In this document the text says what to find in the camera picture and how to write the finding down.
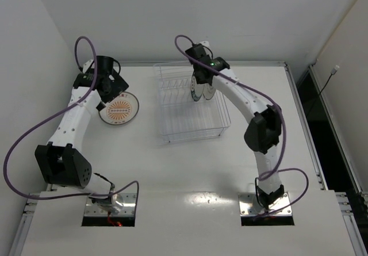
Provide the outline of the white plate with dark rim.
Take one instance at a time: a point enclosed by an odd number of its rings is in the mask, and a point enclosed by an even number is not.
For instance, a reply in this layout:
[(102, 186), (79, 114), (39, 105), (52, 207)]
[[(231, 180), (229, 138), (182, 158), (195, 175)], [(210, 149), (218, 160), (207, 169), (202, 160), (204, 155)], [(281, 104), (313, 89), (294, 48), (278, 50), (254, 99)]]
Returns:
[(210, 84), (204, 84), (203, 96), (206, 100), (211, 100), (216, 93), (216, 89)]

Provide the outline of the green rimmed lettered plate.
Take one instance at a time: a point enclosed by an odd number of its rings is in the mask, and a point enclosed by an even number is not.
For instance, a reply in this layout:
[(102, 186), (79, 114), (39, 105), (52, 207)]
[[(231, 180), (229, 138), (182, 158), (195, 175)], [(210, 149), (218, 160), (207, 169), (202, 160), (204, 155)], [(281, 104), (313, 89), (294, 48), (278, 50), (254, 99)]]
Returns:
[(194, 75), (191, 78), (190, 92), (194, 102), (198, 102), (204, 92), (204, 84), (197, 83), (196, 77)]

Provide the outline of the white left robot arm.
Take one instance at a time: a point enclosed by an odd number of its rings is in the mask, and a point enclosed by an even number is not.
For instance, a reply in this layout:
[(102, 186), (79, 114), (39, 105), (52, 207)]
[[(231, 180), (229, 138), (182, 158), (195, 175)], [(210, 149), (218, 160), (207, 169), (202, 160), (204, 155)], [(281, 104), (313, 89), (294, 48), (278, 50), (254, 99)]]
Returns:
[(82, 155), (82, 143), (91, 118), (129, 86), (114, 69), (116, 63), (112, 57), (97, 56), (96, 62), (77, 75), (68, 103), (70, 110), (48, 143), (37, 146), (34, 153), (46, 183), (87, 193), (93, 204), (109, 212), (117, 211), (120, 197), (114, 194), (111, 181), (92, 171)]

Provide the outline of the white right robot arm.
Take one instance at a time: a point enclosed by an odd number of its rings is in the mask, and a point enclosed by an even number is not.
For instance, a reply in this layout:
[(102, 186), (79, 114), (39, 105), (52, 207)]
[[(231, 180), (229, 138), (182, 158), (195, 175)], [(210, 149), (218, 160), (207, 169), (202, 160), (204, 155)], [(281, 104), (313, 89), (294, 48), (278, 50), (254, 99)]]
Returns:
[(283, 157), (277, 154), (277, 145), (285, 129), (281, 110), (276, 103), (265, 104), (250, 93), (223, 58), (213, 59), (206, 50), (206, 46), (197, 43), (185, 51), (194, 69), (190, 88), (192, 99), (211, 100), (216, 91), (220, 91), (246, 119), (248, 127), (244, 141), (255, 154), (259, 174), (256, 198), (260, 206), (269, 209), (284, 194), (277, 173)]

